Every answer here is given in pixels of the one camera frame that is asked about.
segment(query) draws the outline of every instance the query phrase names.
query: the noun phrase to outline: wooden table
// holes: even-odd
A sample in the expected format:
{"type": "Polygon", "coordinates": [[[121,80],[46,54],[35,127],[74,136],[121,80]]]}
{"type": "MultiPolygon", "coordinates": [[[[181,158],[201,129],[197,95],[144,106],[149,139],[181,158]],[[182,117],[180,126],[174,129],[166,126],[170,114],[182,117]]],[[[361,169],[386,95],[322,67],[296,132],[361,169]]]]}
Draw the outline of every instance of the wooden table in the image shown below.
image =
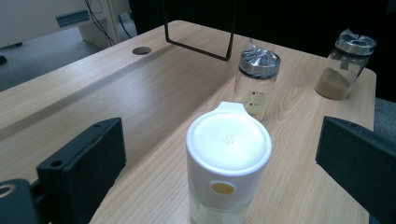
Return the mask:
{"type": "MultiPolygon", "coordinates": [[[[176,41],[224,54],[229,35],[184,21],[176,41]]],[[[36,166],[83,130],[122,118],[127,165],[92,223],[190,223],[185,136],[190,124],[233,100],[237,35],[223,62],[170,45],[163,27],[0,93],[0,181],[37,179],[36,166]],[[133,49],[152,52],[135,55],[133,49]]],[[[325,58],[256,41],[282,59],[264,120],[274,149],[246,223],[368,223],[368,213],[316,164],[323,116],[373,129],[375,73],[364,69],[343,101],[314,86],[325,58]]]]}

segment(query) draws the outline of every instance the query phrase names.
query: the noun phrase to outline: spice jar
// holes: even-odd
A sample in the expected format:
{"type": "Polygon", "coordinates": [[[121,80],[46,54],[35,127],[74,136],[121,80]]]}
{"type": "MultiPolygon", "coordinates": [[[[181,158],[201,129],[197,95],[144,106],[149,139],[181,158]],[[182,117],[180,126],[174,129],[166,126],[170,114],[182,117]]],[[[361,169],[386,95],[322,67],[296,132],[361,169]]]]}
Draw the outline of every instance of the spice jar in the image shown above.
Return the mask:
{"type": "Polygon", "coordinates": [[[257,120],[264,118],[279,66],[280,58],[275,53],[252,43],[241,53],[234,101],[243,104],[249,115],[257,120]]]}
{"type": "Polygon", "coordinates": [[[315,87],[317,93],[332,100],[345,99],[375,46],[371,37],[353,34],[348,29],[342,32],[315,87]]]}

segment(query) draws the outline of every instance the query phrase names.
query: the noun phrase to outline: black metal frame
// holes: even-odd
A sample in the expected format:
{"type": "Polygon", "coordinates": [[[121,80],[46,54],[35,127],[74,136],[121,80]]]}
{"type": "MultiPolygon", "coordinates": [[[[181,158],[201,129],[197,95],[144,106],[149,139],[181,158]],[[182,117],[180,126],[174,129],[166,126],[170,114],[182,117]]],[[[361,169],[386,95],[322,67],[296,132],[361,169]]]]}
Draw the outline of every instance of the black metal frame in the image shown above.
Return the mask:
{"type": "Polygon", "coordinates": [[[227,53],[226,53],[225,57],[219,56],[217,54],[214,54],[214,53],[202,50],[202,49],[197,49],[197,48],[194,48],[194,47],[191,47],[191,46],[176,42],[174,40],[171,40],[170,37],[169,37],[169,28],[168,28],[169,16],[168,16],[168,12],[166,10],[165,0],[163,0],[163,26],[165,28],[165,39],[166,39],[166,42],[174,44],[174,45],[182,47],[182,48],[185,48],[185,49],[190,49],[190,50],[202,53],[204,55],[207,55],[207,56],[222,60],[224,62],[228,62],[230,60],[230,58],[231,58],[231,54],[232,54],[232,51],[233,51],[233,34],[234,34],[234,31],[235,31],[236,8],[237,8],[236,0],[233,0],[233,19],[231,21],[230,42],[228,44],[227,53]]]}

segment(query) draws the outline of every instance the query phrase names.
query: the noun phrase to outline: table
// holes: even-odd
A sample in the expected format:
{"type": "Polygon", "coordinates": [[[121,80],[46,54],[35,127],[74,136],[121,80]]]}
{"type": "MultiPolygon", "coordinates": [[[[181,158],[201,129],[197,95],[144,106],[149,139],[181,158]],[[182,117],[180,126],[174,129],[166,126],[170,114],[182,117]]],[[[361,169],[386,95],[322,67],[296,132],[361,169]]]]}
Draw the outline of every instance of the table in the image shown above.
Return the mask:
{"type": "MultiPolygon", "coordinates": [[[[89,1],[92,12],[103,25],[114,44],[121,42],[117,27],[118,15],[131,10],[128,0],[89,1]]],[[[21,43],[43,35],[53,34],[78,26],[84,40],[105,49],[110,46],[107,37],[94,25],[92,16],[62,26],[56,17],[89,9],[84,0],[24,0],[2,1],[0,7],[0,48],[21,43]]]]}
{"type": "MultiPolygon", "coordinates": [[[[222,54],[228,34],[174,21],[173,39],[222,54]]],[[[316,164],[324,115],[374,127],[375,73],[364,69],[343,101],[314,86],[325,58],[254,40],[282,59],[262,121],[273,155],[246,223],[368,223],[368,213],[316,164]]],[[[92,223],[190,223],[185,136],[190,124],[233,100],[236,35],[223,62],[164,40],[163,27],[0,93],[0,181],[37,179],[35,167],[83,130],[122,118],[127,165],[92,223]],[[152,52],[133,54],[137,47],[152,52]]]]}

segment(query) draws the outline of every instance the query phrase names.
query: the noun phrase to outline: white lid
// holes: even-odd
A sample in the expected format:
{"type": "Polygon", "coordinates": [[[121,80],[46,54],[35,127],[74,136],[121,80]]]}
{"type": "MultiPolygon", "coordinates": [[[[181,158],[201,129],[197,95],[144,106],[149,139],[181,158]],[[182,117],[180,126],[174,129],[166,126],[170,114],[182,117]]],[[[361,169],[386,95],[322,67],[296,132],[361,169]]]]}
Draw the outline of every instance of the white lid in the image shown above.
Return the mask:
{"type": "Polygon", "coordinates": [[[267,163],[272,142],[242,104],[222,102],[190,126],[187,149],[195,162],[213,173],[246,175],[267,163]]]}

